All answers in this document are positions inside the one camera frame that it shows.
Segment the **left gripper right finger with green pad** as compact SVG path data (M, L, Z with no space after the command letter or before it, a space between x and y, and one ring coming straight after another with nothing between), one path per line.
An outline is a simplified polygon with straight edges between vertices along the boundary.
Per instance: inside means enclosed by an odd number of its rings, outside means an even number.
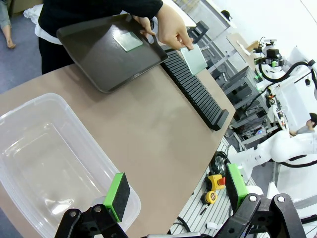
M285 193L272 199L250 193L236 164L226 164L225 186L233 215L216 238L243 238L267 233L271 238L305 238L306 234L291 197Z

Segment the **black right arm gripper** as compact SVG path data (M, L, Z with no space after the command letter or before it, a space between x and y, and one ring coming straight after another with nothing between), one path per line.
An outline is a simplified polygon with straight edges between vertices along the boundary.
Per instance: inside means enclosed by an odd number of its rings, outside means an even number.
M270 59L268 58L255 58L254 59L254 64L255 65L270 65L270 63L267 63ZM284 65L284 60L283 59L272 59L271 60L271 67L282 67Z

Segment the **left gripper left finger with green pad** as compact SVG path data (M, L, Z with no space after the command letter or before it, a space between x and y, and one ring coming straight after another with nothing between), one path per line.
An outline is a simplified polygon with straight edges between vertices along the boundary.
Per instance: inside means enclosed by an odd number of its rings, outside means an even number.
M102 203L82 212L67 210L57 228L56 238L126 238L119 225L122 222L130 195L130 187L125 173L116 173L108 193Z

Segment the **person's left hand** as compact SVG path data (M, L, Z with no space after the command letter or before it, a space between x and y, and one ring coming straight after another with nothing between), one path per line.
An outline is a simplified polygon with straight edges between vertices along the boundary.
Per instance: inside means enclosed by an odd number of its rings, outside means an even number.
M132 16L135 21L137 21L143 28L140 33L145 37L148 35L155 36L155 32L152 30L151 21L147 17Z

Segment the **person's right hand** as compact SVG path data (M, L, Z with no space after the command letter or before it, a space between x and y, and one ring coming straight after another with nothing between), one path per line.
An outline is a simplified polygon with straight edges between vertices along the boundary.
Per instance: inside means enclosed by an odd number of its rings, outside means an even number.
M170 6L163 3L156 14L158 20L158 39L175 50L186 47L194 49L193 39L189 37L181 16Z

